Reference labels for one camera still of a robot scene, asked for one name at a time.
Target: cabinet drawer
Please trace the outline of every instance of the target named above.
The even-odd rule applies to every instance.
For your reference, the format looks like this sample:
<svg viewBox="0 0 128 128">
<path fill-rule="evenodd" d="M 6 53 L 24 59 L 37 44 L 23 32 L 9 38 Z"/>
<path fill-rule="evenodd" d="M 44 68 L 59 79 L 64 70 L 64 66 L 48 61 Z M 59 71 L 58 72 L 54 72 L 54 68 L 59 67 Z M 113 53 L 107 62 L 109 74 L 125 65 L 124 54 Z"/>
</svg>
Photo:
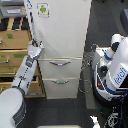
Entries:
<svg viewBox="0 0 128 128">
<path fill-rule="evenodd" d="M 11 88 L 11 85 L 12 85 L 12 82 L 0 82 L 0 93 L 6 89 Z M 30 88 L 29 88 L 27 95 L 33 95 L 33 94 L 35 94 L 35 95 L 41 95 L 42 94 L 42 90 L 40 87 L 40 81 L 39 81 L 38 77 L 36 78 L 35 81 L 31 82 L 31 85 L 30 85 Z"/>
<path fill-rule="evenodd" d="M 28 31 L 3 31 L 0 32 L 0 49 L 25 49 L 30 41 Z"/>
<path fill-rule="evenodd" d="M 47 99 L 77 98 L 78 79 L 44 80 Z"/>
<path fill-rule="evenodd" d="M 39 60 L 42 78 L 79 77 L 82 59 Z"/>
<path fill-rule="evenodd" d="M 19 67 L 0 67 L 0 77 L 14 77 Z M 35 71 L 35 76 L 39 75 L 38 67 Z"/>
<path fill-rule="evenodd" d="M 26 50 L 1 50 L 0 51 L 0 67 L 20 66 L 24 56 L 27 55 Z"/>
</svg>

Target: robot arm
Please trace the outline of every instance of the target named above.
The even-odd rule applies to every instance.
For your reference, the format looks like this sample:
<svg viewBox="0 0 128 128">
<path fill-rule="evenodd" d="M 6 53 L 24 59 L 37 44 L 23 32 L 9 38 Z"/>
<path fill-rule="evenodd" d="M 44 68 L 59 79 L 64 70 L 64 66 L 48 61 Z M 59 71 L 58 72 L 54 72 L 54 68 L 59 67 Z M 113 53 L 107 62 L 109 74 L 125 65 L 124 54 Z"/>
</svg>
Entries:
<svg viewBox="0 0 128 128">
<path fill-rule="evenodd" d="M 43 44 L 34 47 L 30 41 L 28 55 L 25 56 L 22 64 L 13 80 L 10 89 L 0 94 L 0 127 L 15 128 L 24 118 L 25 103 L 24 96 L 27 94 L 33 79 L 37 59 L 43 49 Z"/>
</svg>

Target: drawer handle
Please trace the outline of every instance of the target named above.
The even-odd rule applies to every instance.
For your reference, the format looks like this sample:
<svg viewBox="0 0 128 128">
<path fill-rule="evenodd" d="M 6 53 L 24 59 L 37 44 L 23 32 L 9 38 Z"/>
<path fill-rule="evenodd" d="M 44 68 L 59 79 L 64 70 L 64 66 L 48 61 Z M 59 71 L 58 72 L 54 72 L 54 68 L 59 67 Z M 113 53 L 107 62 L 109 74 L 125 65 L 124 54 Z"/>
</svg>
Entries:
<svg viewBox="0 0 128 128">
<path fill-rule="evenodd" d="M 0 75 L 15 75 L 16 74 L 16 71 L 14 71 L 14 72 L 3 72 L 3 73 L 0 73 Z"/>
<path fill-rule="evenodd" d="M 0 89 L 0 93 L 2 93 L 4 91 L 4 89 L 6 89 L 6 87 L 2 86 L 1 89 Z"/>
<path fill-rule="evenodd" d="M 9 59 L 7 59 L 7 61 L 1 61 L 0 64 L 4 64 L 4 63 L 8 63 Z"/>
<path fill-rule="evenodd" d="M 52 82 L 56 84 L 66 84 L 67 82 L 69 82 L 69 80 L 53 80 Z"/>
<path fill-rule="evenodd" d="M 69 63 L 71 63 L 71 61 L 65 61 L 65 62 L 63 62 L 63 63 L 57 63 L 56 61 L 50 61 L 50 63 L 51 64 L 54 64 L 54 65 L 57 65 L 57 66 L 64 66 L 64 65 L 66 65 L 66 64 L 69 64 Z"/>
</svg>

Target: gray floor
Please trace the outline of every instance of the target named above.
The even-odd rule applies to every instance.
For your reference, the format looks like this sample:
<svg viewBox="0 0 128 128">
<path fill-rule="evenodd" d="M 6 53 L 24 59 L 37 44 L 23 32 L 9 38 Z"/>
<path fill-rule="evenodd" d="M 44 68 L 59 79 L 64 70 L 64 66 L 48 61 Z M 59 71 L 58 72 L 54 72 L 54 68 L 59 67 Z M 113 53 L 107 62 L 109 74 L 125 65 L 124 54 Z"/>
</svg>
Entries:
<svg viewBox="0 0 128 128">
<path fill-rule="evenodd" d="M 115 33 L 126 36 L 120 23 L 120 12 L 128 8 L 128 1 L 121 3 L 120 0 L 92 0 L 91 15 L 87 33 L 85 54 L 91 54 L 91 45 L 110 46 L 111 37 Z M 89 68 L 83 65 L 80 81 L 81 90 L 88 91 L 91 79 Z M 27 114 L 17 128 L 36 128 L 39 125 L 79 125 L 83 128 L 92 128 L 93 122 L 90 116 L 98 117 L 101 128 L 105 119 L 100 111 L 95 109 L 95 98 L 92 90 L 84 94 L 78 92 L 77 99 L 46 100 L 45 98 L 25 99 Z"/>
</svg>

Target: cable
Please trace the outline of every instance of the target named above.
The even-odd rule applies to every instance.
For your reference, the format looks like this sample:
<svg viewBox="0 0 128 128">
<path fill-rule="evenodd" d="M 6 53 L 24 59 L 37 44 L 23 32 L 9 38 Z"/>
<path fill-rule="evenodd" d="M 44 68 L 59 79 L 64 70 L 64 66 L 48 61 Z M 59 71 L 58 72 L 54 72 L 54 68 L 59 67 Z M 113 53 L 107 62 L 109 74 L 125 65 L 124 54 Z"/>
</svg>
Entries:
<svg viewBox="0 0 128 128">
<path fill-rule="evenodd" d="M 81 70 L 84 70 L 92 65 L 92 58 L 93 58 L 93 55 L 90 55 L 90 53 L 87 54 L 86 52 L 84 52 Z"/>
<path fill-rule="evenodd" d="M 104 128 L 106 128 L 106 125 L 108 123 L 108 126 L 111 128 L 114 128 L 114 126 L 118 123 L 118 113 L 114 112 L 114 107 L 113 107 L 113 113 L 108 117 L 107 121 L 105 122 Z"/>
<path fill-rule="evenodd" d="M 122 107 L 123 107 L 123 102 L 124 102 L 125 96 L 127 94 L 128 94 L 128 90 L 125 92 L 124 97 L 123 97 L 122 102 L 121 102 L 121 116 L 120 116 L 120 122 L 119 122 L 119 127 L 118 128 L 120 128 L 120 126 L 121 126 L 121 122 L 122 122 Z"/>
<path fill-rule="evenodd" d="M 80 86 L 78 87 L 79 88 L 79 91 L 85 94 L 85 93 L 88 93 L 89 91 L 91 91 L 91 89 L 92 89 L 92 83 L 89 80 L 83 80 L 83 81 L 89 82 L 91 84 L 89 90 L 87 90 L 87 91 L 82 91 L 81 88 L 80 88 Z"/>
</svg>

